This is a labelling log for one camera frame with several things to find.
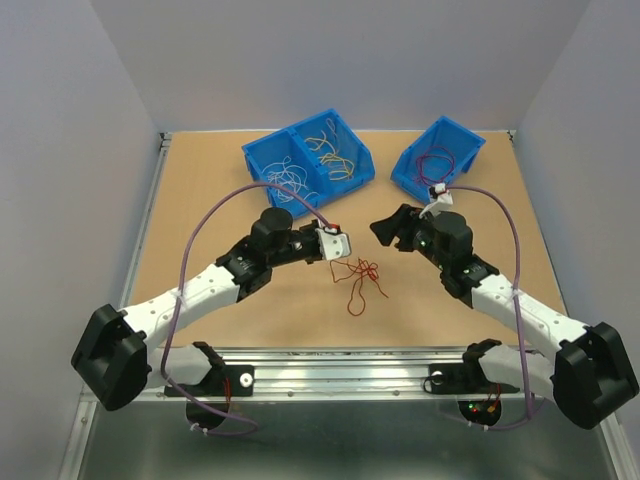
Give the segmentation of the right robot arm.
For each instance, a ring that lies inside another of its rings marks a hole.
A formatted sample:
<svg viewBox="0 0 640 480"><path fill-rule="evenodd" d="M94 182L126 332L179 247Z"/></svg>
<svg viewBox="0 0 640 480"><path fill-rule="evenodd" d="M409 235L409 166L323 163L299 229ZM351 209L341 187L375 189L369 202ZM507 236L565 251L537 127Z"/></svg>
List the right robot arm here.
<svg viewBox="0 0 640 480"><path fill-rule="evenodd" d="M460 366L466 387L515 387L529 401L553 402L585 430L638 396L619 332L605 322L592 326L571 319L519 290L474 253L473 232L462 215L403 204L370 229L383 246L421 254L438 268L453 298L517 333L517 348L492 339L467 348Z"/></svg>

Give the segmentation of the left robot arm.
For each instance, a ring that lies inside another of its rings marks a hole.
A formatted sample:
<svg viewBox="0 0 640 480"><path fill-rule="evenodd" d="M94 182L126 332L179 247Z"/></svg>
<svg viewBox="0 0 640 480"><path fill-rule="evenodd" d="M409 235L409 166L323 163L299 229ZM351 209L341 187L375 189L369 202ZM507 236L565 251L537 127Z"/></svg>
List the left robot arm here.
<svg viewBox="0 0 640 480"><path fill-rule="evenodd" d="M197 344L185 348L176 370L169 369L163 350L174 334L256 293L278 266L331 261L351 252L337 226L312 221L295 229L292 223L287 210L270 207L248 235L195 277L181 276L176 287L137 305L96 309L71 365L102 406L118 410L168 379L202 394L215 392L222 384L222 359L208 345Z"/></svg>

